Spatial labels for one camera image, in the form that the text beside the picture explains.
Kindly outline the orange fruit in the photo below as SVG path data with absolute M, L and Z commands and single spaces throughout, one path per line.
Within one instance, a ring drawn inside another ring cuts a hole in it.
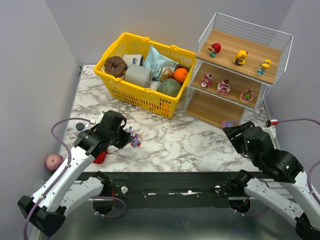
M 180 67 L 180 68 L 177 68 L 173 72 L 173 77 L 177 82 L 183 84 L 185 82 L 188 74 L 189 74 L 188 70 L 186 70 L 185 68 Z

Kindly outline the pink bear with strawberry cake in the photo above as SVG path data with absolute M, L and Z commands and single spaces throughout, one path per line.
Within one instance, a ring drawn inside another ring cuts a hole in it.
M 228 79 L 224 79 L 217 85 L 217 94 L 227 96 L 230 92 L 230 84 Z

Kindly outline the white blue box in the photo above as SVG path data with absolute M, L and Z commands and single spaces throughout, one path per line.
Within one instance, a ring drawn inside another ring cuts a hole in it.
M 142 54 L 124 54 L 122 59 L 127 64 L 127 66 L 134 64 L 138 66 L 143 66 L 144 57 Z

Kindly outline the yellow plastic basket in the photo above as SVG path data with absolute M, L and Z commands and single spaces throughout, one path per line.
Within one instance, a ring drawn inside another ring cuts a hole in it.
M 94 73 L 100 76 L 114 98 L 170 119 L 191 80 L 192 73 L 189 72 L 185 81 L 179 85 L 180 89 L 176 96 L 158 92 L 150 69 L 141 66 L 140 60 L 133 64 L 126 63 L 123 58 L 125 55 L 133 58 L 142 55 L 145 60 L 150 47 L 154 47 L 160 54 L 184 67 L 193 68 L 195 65 L 195 52 L 124 32 L 104 52 L 94 67 Z

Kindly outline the red bell pepper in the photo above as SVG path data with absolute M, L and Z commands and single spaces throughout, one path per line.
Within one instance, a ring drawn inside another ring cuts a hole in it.
M 105 161 L 105 159 L 106 159 L 106 157 L 107 157 L 107 152 L 102 152 L 94 161 L 93 161 L 93 163 L 94 164 L 98 164 L 98 165 L 100 165 L 100 164 L 102 164 L 104 161 Z

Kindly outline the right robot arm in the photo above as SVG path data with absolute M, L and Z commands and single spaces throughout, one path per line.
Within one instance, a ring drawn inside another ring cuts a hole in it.
M 249 121 L 222 130 L 237 153 L 247 157 L 291 198 L 285 198 L 245 170 L 234 175 L 228 190 L 234 194 L 246 194 L 265 204 L 293 226 L 301 239 L 318 240 L 320 194 L 313 188 L 311 174 L 304 170 L 298 159 L 288 151 L 275 148 L 276 124 L 277 120 L 271 120 L 266 127 L 260 127 Z

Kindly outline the purple bunny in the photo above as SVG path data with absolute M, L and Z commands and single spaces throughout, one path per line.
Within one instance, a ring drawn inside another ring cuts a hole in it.
M 234 119 L 234 120 L 224 120 L 221 122 L 220 126 L 221 128 L 232 128 L 235 127 L 236 124 L 238 123 L 238 120 Z
M 129 128 L 126 128 L 125 131 L 127 133 L 130 133 L 130 135 L 133 137 L 130 143 L 132 147 L 138 148 L 142 145 L 141 136 L 137 132 L 133 131 L 133 128 L 131 126 Z

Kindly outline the pink bear with santa hat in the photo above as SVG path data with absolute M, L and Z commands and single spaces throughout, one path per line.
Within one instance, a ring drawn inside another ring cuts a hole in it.
M 207 73 L 203 76 L 200 82 L 200 86 L 202 88 L 209 88 L 211 86 L 211 81 L 212 81 L 212 75 Z

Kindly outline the yellow hair blue figure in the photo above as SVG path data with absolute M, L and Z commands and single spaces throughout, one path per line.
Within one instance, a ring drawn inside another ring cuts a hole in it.
M 271 67 L 271 63 L 272 61 L 270 59 L 265 59 L 264 62 L 260 64 L 257 74 L 263 76 L 265 71 Z

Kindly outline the yellow hair girl figure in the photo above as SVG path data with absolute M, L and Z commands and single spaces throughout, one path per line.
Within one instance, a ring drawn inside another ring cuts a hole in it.
M 236 66 L 243 66 L 246 63 L 246 57 L 248 56 L 248 52 L 246 50 L 240 50 L 237 52 L 233 63 Z

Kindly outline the white cup in basket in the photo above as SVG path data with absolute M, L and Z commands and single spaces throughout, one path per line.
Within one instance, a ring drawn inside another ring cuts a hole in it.
M 162 82 L 161 81 L 157 81 L 157 80 L 152 80 L 150 82 L 150 87 L 149 89 L 151 91 L 157 91 L 159 89 L 159 87 L 161 86 Z

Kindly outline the brown bread pastry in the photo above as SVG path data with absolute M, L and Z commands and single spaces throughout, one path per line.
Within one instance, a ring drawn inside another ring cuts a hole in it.
M 174 77 L 174 71 L 171 68 L 166 68 L 160 76 L 160 81 L 163 82 L 166 79 L 172 79 Z

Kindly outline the red cherry toy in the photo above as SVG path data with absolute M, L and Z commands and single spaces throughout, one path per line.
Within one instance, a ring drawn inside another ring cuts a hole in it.
M 211 45 L 211 47 L 208 48 L 210 51 L 209 56 L 212 58 L 215 58 L 216 55 L 221 51 L 221 45 L 219 43 L 214 43 Z

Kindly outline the pink strawberry cake toy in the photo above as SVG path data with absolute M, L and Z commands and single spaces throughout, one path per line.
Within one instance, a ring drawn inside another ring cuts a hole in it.
M 254 92 L 251 89 L 247 89 L 240 94 L 239 99 L 243 103 L 251 103 L 254 99 Z

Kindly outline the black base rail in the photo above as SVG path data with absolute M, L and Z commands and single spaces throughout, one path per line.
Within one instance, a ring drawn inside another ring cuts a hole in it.
M 92 197 L 95 207 L 121 207 L 106 197 L 121 199 L 129 209 L 228 208 L 230 199 L 245 198 L 244 184 L 263 173 L 247 172 L 89 172 L 79 185 L 67 188 L 58 207 L 70 213 Z

